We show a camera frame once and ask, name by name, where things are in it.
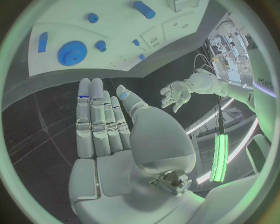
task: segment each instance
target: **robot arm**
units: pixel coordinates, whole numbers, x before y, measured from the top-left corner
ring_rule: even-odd
[[[191,93],[199,94],[217,94],[221,97],[229,96],[245,103],[248,107],[255,111],[253,92],[242,88],[241,86],[231,85],[228,82],[217,79],[217,77],[204,69],[197,69],[188,79],[183,81],[174,81],[161,90],[162,108],[173,103],[173,111],[178,109],[190,99]]]

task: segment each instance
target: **blue gear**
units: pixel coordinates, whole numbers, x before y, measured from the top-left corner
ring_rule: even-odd
[[[80,41],[71,41],[64,44],[58,51],[57,57],[60,64],[73,66],[79,64],[87,55],[87,48]]]

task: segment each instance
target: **green light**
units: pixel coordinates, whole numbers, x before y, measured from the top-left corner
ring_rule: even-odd
[[[223,182],[228,157],[228,135],[215,135],[215,152],[210,175],[211,182]]]

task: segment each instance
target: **robotic hand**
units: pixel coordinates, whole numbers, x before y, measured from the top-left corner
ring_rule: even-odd
[[[161,107],[175,103],[173,111],[176,113],[189,101],[192,92],[213,94],[214,90],[220,90],[216,76],[204,69],[197,69],[189,79],[174,81],[161,90],[161,95],[164,96]]]

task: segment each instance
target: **dark floor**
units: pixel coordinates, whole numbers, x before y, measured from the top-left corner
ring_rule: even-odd
[[[195,53],[185,55],[145,78],[103,79],[104,89],[115,95],[115,87],[124,85],[149,105],[161,106],[160,89],[174,80],[188,78]],[[68,198],[68,181],[75,160],[76,104],[79,83],[64,84],[31,94],[2,113],[7,150],[14,168],[31,195],[54,217],[77,224]],[[212,95],[193,94],[177,114],[164,109],[186,128],[214,106]],[[127,122],[132,122],[125,114]],[[8,194],[0,197],[1,223],[30,223]]]

